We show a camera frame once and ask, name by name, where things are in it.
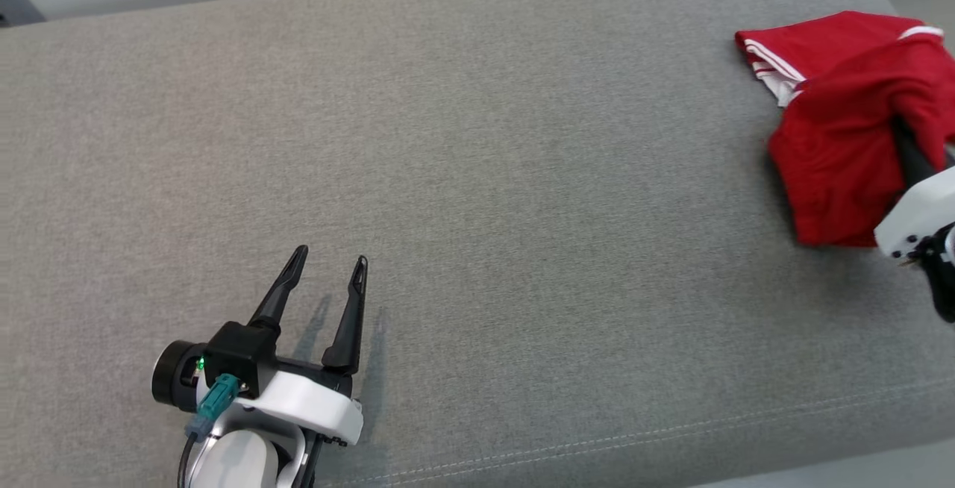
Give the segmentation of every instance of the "red garment with white stripes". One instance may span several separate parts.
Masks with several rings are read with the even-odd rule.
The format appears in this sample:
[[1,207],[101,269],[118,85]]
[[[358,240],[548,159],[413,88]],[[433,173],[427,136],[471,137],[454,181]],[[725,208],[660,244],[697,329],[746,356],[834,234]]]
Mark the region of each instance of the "red garment with white stripes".
[[908,121],[936,169],[955,141],[955,60],[941,30],[846,12],[736,41],[788,106],[770,155],[798,241],[875,246],[874,227],[904,191],[890,119]]

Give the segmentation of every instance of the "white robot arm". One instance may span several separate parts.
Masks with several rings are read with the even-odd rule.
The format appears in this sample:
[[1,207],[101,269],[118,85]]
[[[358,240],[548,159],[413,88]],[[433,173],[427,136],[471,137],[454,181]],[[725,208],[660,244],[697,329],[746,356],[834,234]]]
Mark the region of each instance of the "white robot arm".
[[955,167],[949,157],[949,167],[937,172],[904,119],[893,121],[893,134],[907,191],[874,230],[876,243],[887,257],[917,263],[935,309],[955,322]]
[[[365,257],[355,264],[348,302],[321,366],[275,355],[284,304],[307,253],[306,246],[295,250],[247,325],[226,322],[207,344],[176,341],[157,360],[154,399],[197,413],[187,426],[178,485],[308,488],[323,443],[358,443],[364,417],[361,403],[351,398],[351,376],[361,346]],[[207,407],[208,401],[222,409]],[[197,441],[201,448],[190,466]]]

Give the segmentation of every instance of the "gray couch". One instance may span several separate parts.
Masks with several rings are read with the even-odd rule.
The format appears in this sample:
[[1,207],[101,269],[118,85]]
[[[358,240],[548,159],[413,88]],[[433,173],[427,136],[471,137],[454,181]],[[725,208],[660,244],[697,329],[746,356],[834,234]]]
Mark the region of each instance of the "gray couch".
[[919,274],[794,243],[733,32],[886,0],[230,0],[0,33],[7,486],[171,485],[154,359],[371,261],[318,486],[683,486],[955,436]]

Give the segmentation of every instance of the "black cable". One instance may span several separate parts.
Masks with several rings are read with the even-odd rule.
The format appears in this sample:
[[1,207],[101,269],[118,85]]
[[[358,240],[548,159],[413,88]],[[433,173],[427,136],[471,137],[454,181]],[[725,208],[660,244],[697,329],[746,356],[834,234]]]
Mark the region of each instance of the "black cable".
[[185,488],[185,470],[189,467],[189,454],[192,453],[192,446],[195,444],[195,433],[189,434],[187,440],[185,440],[185,447],[182,448],[182,455],[180,457],[180,474],[178,474],[176,480],[176,486],[178,488]]

